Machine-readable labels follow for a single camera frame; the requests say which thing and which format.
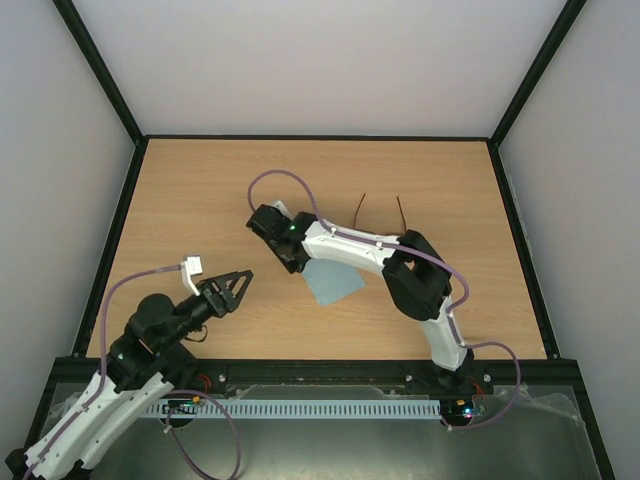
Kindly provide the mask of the light blue cleaning cloth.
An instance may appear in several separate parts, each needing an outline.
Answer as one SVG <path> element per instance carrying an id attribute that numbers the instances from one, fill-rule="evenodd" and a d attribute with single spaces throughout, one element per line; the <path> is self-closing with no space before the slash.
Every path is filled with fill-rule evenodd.
<path id="1" fill-rule="evenodd" d="M 332 260 L 310 260 L 302 276 L 320 306 L 333 304 L 365 287 L 356 268 Z"/>

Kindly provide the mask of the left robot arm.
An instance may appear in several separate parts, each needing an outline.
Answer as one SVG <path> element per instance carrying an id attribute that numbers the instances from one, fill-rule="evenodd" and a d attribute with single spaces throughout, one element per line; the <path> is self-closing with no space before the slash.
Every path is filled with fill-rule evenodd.
<path id="1" fill-rule="evenodd" d="M 235 271 L 199 281 L 180 303 L 144 297 L 123 334 L 100 347 L 100 365 L 62 418 L 34 445 L 6 457 L 20 479 L 87 479 L 138 417 L 170 393 L 190 394 L 196 359 L 183 344 L 211 318 L 240 305 L 253 273 Z"/>

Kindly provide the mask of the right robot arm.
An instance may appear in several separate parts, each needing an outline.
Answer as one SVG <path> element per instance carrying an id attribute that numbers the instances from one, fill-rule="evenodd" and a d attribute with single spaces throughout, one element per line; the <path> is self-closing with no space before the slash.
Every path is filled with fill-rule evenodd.
<path id="1" fill-rule="evenodd" d="M 455 392 L 470 381 L 473 354 L 454 316 L 453 269 L 422 234 L 365 233 L 308 212 L 291 218 L 265 204 L 254 210 L 246 227 L 291 274 L 304 272 L 314 260 L 328 260 L 380 276 L 395 307 L 420 323 L 429 343 L 432 366 L 427 382 Z"/>

